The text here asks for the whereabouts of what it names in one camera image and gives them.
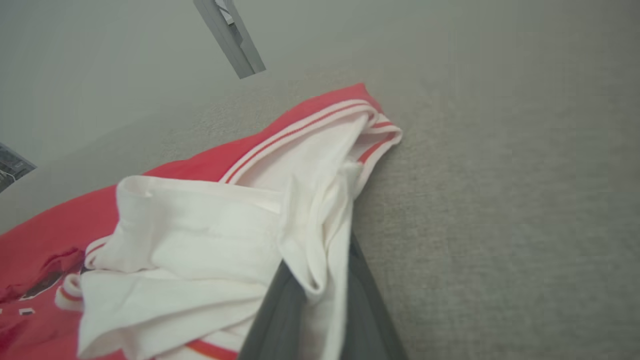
gray wall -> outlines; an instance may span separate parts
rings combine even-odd
[[[0,142],[36,165],[239,81],[191,0],[3,0],[0,49]]]
[[[417,3],[236,0],[267,72],[323,63]],[[3,0],[0,49],[0,142],[35,165],[242,84],[192,0]]]

gray fabric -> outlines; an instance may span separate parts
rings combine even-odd
[[[428,3],[310,70],[267,64],[206,109],[170,109],[36,169],[0,194],[0,231],[365,81],[405,138],[358,199],[354,231],[410,358],[640,357],[639,11]]]

